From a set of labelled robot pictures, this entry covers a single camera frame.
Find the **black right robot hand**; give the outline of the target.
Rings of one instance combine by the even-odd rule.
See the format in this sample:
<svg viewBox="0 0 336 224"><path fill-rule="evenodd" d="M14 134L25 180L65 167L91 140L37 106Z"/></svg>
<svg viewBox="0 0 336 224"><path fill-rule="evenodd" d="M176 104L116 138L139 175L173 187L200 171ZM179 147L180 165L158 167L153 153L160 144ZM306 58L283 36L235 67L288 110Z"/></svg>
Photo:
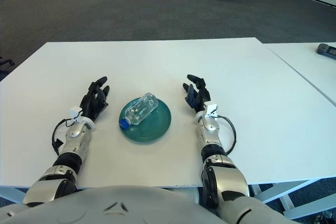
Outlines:
<svg viewBox="0 0 336 224"><path fill-rule="evenodd" d="M185 101L195 110L196 118L201 117L217 117L218 106L211 101L210 93L206 88L206 83L203 78L188 74L187 78L195 84L183 83L183 89L186 91Z"/></svg>

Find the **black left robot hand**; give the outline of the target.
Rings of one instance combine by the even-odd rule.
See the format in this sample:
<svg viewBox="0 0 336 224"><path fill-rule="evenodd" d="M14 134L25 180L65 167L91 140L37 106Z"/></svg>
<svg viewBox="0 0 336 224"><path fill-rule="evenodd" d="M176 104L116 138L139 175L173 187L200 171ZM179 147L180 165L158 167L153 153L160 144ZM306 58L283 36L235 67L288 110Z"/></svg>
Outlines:
<svg viewBox="0 0 336 224"><path fill-rule="evenodd" d="M99 114L108 106L106 98L110 87L105 86L102 88L107 79L104 76L90 84L87 94L81 100L80 106L75 106L70 110L70 116L73 120L80 122L81 119L84 119L89 124L95 122Z"/></svg>

